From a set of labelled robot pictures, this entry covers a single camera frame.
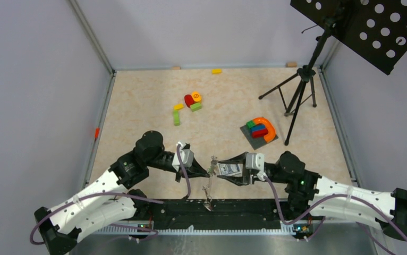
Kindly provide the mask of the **perforated metal keyring plate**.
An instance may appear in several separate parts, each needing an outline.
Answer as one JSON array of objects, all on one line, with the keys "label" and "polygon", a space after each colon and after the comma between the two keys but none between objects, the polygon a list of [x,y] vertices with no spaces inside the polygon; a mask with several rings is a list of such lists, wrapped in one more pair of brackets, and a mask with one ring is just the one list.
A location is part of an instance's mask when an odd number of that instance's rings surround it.
[{"label": "perforated metal keyring plate", "polygon": [[210,167],[207,169],[207,173],[209,175],[209,179],[208,179],[208,184],[202,187],[202,190],[205,193],[206,199],[205,202],[203,203],[204,207],[208,210],[208,211],[213,211],[213,205],[212,205],[212,196],[211,196],[211,187],[212,187],[212,183],[213,183],[213,179],[214,177],[217,175],[217,157],[216,156],[212,156],[211,157],[211,162],[210,162]]}]

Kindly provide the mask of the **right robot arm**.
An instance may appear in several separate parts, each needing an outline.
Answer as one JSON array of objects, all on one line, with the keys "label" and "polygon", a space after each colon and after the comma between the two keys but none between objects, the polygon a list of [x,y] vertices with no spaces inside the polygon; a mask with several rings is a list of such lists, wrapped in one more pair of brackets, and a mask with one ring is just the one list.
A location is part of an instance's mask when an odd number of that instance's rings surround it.
[{"label": "right robot arm", "polygon": [[289,212],[287,219],[331,217],[358,222],[381,230],[385,235],[407,241],[407,190],[373,191],[342,184],[316,172],[290,151],[282,153],[275,163],[265,162],[261,153],[245,152],[218,162],[224,165],[219,178],[237,185],[256,181],[286,184]]}]

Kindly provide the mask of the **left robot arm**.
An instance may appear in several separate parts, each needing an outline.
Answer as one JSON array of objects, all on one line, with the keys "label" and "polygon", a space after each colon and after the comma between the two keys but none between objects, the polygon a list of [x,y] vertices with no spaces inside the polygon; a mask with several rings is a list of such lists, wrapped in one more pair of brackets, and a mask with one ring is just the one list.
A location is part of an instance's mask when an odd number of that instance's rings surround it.
[{"label": "left robot arm", "polygon": [[129,192],[149,176],[149,168],[175,174],[176,181],[194,177],[209,177],[195,160],[190,144],[178,142],[176,151],[165,151],[163,136],[158,131],[147,131],[135,143],[132,151],[119,157],[104,173],[66,201],[51,208],[40,207],[34,213],[36,226],[31,231],[41,235],[41,245],[49,254],[67,254],[85,237],[122,219],[143,219],[148,215],[148,204],[159,200],[148,199],[139,190]]}]

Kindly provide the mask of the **playing card deck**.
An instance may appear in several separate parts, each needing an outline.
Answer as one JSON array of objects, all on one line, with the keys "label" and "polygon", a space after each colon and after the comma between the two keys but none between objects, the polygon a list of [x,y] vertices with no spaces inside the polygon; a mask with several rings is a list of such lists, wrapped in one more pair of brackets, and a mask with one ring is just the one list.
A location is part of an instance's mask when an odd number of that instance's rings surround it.
[{"label": "playing card deck", "polygon": [[217,164],[219,173],[222,176],[240,176],[242,175],[242,164]]}]

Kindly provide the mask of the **grey lego baseplate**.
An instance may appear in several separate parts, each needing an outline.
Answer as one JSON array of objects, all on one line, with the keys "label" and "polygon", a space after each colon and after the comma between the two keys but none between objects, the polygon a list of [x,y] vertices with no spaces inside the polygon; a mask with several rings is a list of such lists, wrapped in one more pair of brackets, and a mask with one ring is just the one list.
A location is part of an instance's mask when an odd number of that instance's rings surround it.
[{"label": "grey lego baseplate", "polygon": [[246,124],[244,126],[240,127],[240,130],[254,150],[257,150],[257,149],[269,144],[269,143],[265,142],[264,137],[254,139],[251,136],[251,130],[249,128],[247,128]]}]

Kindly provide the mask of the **red lego brick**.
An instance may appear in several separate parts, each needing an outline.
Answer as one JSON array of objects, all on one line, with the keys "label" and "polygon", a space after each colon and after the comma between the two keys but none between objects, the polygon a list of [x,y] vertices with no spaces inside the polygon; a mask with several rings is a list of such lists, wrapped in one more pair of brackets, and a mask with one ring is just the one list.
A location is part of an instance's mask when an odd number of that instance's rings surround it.
[{"label": "red lego brick", "polygon": [[269,133],[269,131],[267,129],[257,129],[257,130],[253,130],[251,131],[251,136],[256,139],[256,138],[261,138],[266,136]]}]

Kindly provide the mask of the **blue lego brick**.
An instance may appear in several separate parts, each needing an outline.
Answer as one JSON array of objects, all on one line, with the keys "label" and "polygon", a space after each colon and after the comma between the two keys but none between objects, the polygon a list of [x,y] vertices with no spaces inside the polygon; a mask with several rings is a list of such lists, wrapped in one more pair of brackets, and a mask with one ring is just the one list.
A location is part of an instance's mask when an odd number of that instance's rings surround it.
[{"label": "blue lego brick", "polygon": [[266,130],[266,129],[267,128],[265,127],[265,125],[258,124],[258,125],[253,126],[250,130],[251,130],[251,132],[256,132],[256,131],[259,131],[259,130]]}]

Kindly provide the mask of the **orange curved lego tube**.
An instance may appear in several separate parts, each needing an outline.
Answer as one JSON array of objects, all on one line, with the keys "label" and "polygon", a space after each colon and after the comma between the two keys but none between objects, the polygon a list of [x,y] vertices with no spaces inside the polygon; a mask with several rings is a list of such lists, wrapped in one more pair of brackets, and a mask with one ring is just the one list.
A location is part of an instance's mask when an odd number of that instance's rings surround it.
[{"label": "orange curved lego tube", "polygon": [[255,125],[262,124],[265,126],[268,133],[264,136],[264,140],[266,143],[272,142],[276,137],[275,128],[272,126],[271,122],[264,118],[264,117],[257,117],[252,120]]}]

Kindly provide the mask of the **green lego brick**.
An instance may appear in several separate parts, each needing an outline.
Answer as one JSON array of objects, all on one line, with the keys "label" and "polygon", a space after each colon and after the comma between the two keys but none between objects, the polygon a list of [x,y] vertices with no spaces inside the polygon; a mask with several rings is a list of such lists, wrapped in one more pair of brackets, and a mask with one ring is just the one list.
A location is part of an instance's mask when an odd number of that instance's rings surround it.
[{"label": "green lego brick", "polygon": [[256,124],[255,124],[255,122],[254,122],[253,120],[251,120],[251,121],[248,121],[248,122],[246,123],[246,126],[247,126],[247,128],[251,129],[251,128],[253,128],[254,126],[256,126]]}]

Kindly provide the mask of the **green rectangular block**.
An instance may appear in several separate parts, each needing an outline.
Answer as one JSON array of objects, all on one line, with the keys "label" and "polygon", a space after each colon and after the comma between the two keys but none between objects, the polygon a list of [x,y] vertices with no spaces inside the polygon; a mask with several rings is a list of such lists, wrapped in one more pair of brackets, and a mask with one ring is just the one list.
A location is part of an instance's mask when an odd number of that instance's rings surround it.
[{"label": "green rectangular block", "polygon": [[200,102],[194,103],[190,106],[190,109],[192,112],[198,111],[198,110],[202,109],[202,104]]}]

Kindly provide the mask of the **yellow rectangular block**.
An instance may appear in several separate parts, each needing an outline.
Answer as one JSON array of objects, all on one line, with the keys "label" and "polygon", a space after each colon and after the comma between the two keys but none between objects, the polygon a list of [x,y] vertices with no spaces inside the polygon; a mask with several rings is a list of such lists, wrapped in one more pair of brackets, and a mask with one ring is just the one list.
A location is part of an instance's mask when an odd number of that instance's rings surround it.
[{"label": "yellow rectangular block", "polygon": [[173,110],[174,111],[179,111],[179,110],[181,110],[181,109],[183,109],[184,108],[184,105],[183,104],[177,104],[177,105],[174,105],[173,106]]}]

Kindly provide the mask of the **red cylinder block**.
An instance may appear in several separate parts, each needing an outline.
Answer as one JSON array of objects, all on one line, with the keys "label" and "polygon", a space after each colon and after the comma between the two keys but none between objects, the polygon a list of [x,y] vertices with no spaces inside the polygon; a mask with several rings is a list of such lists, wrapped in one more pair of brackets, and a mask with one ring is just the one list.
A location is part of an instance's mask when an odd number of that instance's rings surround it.
[{"label": "red cylinder block", "polygon": [[194,98],[193,98],[193,96],[190,95],[190,94],[187,94],[187,95],[184,96],[184,102],[185,102],[185,104],[186,104],[186,106],[187,106],[188,108],[190,108],[191,105],[193,105],[193,104],[196,103],[195,100],[194,100]]}]

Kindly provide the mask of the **orange round block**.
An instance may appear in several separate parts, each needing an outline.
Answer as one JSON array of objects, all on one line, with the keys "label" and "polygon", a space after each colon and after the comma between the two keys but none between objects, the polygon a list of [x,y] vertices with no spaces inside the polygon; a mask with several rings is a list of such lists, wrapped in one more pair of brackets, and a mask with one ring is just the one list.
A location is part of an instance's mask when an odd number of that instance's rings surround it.
[{"label": "orange round block", "polygon": [[197,92],[197,91],[192,92],[192,93],[191,93],[191,96],[192,96],[193,101],[194,101],[195,103],[199,103],[199,102],[202,101],[202,96],[201,96],[201,94],[200,94],[199,92]]}]

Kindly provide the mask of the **yellow block at far edge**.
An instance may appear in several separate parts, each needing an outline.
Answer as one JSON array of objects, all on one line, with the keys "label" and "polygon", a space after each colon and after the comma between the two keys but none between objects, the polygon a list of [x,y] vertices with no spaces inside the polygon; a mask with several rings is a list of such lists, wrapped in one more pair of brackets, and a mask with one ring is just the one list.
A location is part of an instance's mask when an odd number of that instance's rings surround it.
[{"label": "yellow block at far edge", "polygon": [[221,74],[222,73],[222,69],[213,69],[211,71],[212,74]]}]

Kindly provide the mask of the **black tripod stand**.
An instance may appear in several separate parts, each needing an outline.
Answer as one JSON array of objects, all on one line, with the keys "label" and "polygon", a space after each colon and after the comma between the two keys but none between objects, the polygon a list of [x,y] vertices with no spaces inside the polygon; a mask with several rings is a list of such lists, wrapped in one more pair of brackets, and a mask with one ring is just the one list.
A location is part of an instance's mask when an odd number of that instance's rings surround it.
[{"label": "black tripod stand", "polygon": [[324,32],[321,36],[316,38],[317,44],[316,44],[315,50],[312,53],[312,57],[311,57],[309,63],[307,65],[303,65],[302,67],[298,68],[294,75],[287,78],[283,82],[279,83],[278,85],[276,85],[275,87],[273,87],[272,89],[268,90],[266,93],[264,93],[258,97],[259,100],[262,100],[264,97],[268,96],[273,91],[280,90],[281,86],[289,83],[294,78],[296,78],[296,77],[300,78],[300,82],[298,84],[298,87],[296,88],[296,91],[295,91],[290,103],[285,106],[286,111],[285,111],[284,115],[293,116],[286,139],[284,141],[285,146],[288,146],[290,143],[290,138],[291,138],[292,131],[293,131],[293,128],[295,125],[296,117],[298,115],[299,108],[302,104],[302,98],[303,98],[304,91],[305,91],[308,83],[310,83],[310,88],[311,88],[311,95],[308,98],[312,98],[313,107],[317,107],[315,89],[314,89],[314,76],[315,76],[316,72],[313,69],[313,67],[315,66],[317,58],[320,56],[327,39],[333,34],[333,26],[335,26],[335,25],[336,25],[336,21],[333,18],[326,18],[322,22],[322,28],[324,29]]}]

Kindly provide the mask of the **black perforated panel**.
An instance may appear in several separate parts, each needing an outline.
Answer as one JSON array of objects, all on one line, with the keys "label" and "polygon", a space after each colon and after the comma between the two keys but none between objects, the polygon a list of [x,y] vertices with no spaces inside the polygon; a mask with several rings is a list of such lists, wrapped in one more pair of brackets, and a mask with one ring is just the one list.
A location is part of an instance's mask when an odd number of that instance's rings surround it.
[{"label": "black perforated panel", "polygon": [[407,51],[407,1],[291,1],[319,25],[335,19],[332,36],[389,75]]}]

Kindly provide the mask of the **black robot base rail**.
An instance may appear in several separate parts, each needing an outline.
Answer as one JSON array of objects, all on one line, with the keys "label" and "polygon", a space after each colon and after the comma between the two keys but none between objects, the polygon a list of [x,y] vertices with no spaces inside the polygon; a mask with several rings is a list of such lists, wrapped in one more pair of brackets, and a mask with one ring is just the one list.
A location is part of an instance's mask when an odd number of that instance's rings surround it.
[{"label": "black robot base rail", "polygon": [[280,230],[281,220],[273,199],[215,199],[211,209],[201,199],[164,199],[162,204],[138,206],[129,223],[140,223],[155,230],[210,232],[259,232]]}]

